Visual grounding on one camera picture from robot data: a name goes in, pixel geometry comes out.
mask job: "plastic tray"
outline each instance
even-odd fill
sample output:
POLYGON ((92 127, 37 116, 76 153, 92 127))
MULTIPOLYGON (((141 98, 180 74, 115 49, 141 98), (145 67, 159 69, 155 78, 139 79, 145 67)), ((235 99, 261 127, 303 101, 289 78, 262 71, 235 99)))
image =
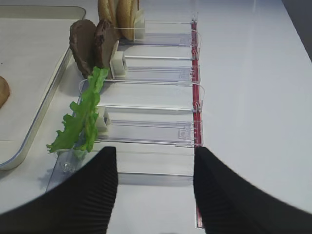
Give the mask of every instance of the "plastic tray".
MULTIPOLYGON (((145 10, 145 38, 119 42, 128 74, 104 84, 99 106, 108 109, 112 123, 109 135, 98 136, 87 158, 105 145, 123 144, 127 150, 118 150, 118 171, 125 180, 129 176, 135 180, 137 176, 158 175, 185 176, 189 181, 194 148, 202 145, 203 137, 196 0, 140 0, 140 7, 145 10), (136 146, 142 144, 161 148, 138 152, 136 146), (168 153, 173 147, 181 151, 168 153), (166 160, 171 160, 167 167, 160 163, 166 160), (172 170, 172 164, 182 161, 184 167, 172 170), (158 163, 161 166, 156 169, 150 166, 158 163)), ((71 152, 65 158, 76 170, 88 161, 77 163, 71 152)), ((47 190, 72 174, 64 171, 63 163, 64 158, 58 157, 47 190)))
POLYGON ((0 6, 0 75, 11 89, 0 109, 0 170, 26 157, 71 55, 68 28, 84 15, 79 7, 0 6))

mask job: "red strip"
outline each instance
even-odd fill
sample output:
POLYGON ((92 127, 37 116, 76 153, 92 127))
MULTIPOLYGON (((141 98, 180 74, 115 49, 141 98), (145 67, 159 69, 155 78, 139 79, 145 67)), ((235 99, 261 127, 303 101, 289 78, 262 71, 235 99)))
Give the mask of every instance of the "red strip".
MULTIPOLYGON (((199 83, 199 74, 198 74, 198 38, 197 38, 197 23, 192 22, 192 66, 194 68, 194 73, 192 80, 193 82, 199 83)), ((193 106, 196 109, 196 112, 193 114, 194 120, 194 144, 195 148, 202 145, 201 139, 201 114, 199 111, 200 107, 200 95, 199 95, 199 85, 193 84, 193 106)), ((198 207, 196 207, 196 222, 198 228, 203 228, 201 215, 198 207)))

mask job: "white pusher block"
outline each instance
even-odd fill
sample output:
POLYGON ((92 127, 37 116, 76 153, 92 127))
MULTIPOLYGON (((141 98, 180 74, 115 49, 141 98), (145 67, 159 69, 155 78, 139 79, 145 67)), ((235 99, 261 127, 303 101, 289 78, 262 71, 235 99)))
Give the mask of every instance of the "white pusher block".
POLYGON ((118 45, 119 40, 114 45, 110 60, 113 79, 115 79, 115 77, 126 77, 128 70, 126 58, 123 51, 117 51, 118 45))
POLYGON ((108 111, 105 106, 98 106, 97 112, 98 117, 96 121, 96 127, 98 129, 98 133, 101 135, 108 135, 108 127, 111 125, 111 119, 109 118, 108 111))

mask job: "bread slice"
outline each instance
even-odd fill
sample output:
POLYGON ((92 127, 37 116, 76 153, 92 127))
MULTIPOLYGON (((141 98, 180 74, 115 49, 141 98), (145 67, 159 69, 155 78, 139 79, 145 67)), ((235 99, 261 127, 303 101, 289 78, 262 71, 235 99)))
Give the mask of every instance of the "bread slice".
MULTIPOLYGON (((109 20, 115 28, 118 28, 116 11, 119 0, 97 0, 99 20, 109 20)), ((118 39, 121 38, 119 30, 116 31, 118 39)))
POLYGON ((78 20, 70 27, 69 47, 78 69, 85 79, 92 74, 94 61, 94 33, 96 26, 88 19, 78 20))
MULTIPOLYGON (((108 19, 101 19, 94 35, 95 62, 99 68, 110 68, 110 60, 115 43, 117 42, 116 30, 108 19)), ((109 71, 107 79, 112 79, 109 71)))
POLYGON ((133 41, 134 40, 134 22, 138 11, 138 0, 119 0, 117 6, 117 22, 123 36, 133 41))
POLYGON ((10 87, 3 77, 0 77, 0 108, 10 96, 10 87))

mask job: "clear acrylic dispenser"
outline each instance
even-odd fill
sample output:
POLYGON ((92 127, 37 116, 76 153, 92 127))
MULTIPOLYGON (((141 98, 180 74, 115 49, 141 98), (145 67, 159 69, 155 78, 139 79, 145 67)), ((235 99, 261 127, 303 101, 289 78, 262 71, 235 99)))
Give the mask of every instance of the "clear acrylic dispenser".
POLYGON ((114 78, 101 92, 104 124, 94 150, 78 159, 73 150, 59 153, 47 191, 104 146, 117 146, 120 183, 137 182, 141 175, 192 180, 194 148, 203 144, 196 0, 140 0, 139 10, 140 18, 127 28, 133 40, 120 39, 113 50, 114 78), (175 169, 160 165, 160 158, 176 162, 175 169))

